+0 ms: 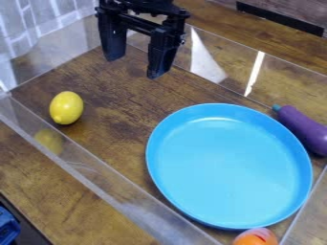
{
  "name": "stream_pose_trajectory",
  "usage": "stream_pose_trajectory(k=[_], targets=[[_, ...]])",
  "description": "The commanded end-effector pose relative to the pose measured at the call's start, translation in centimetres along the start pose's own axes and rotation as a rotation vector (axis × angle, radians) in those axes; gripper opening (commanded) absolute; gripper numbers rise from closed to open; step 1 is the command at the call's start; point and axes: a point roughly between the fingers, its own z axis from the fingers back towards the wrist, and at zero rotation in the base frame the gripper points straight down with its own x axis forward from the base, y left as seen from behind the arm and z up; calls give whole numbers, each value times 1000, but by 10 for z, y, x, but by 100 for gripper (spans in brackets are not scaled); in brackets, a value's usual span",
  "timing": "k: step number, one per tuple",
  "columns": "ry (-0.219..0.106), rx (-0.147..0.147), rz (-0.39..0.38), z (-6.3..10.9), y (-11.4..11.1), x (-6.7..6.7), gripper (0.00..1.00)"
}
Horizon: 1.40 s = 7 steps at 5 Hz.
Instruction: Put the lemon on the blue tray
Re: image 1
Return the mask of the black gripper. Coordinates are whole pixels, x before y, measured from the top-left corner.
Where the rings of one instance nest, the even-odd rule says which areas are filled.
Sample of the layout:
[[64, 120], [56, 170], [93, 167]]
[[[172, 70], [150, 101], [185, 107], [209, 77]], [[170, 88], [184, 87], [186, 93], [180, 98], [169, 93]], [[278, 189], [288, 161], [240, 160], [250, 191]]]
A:
[[146, 77], [160, 77], [169, 71], [184, 41], [188, 11], [173, 0], [100, 0], [94, 10], [105, 59], [125, 55], [126, 30], [150, 34]]

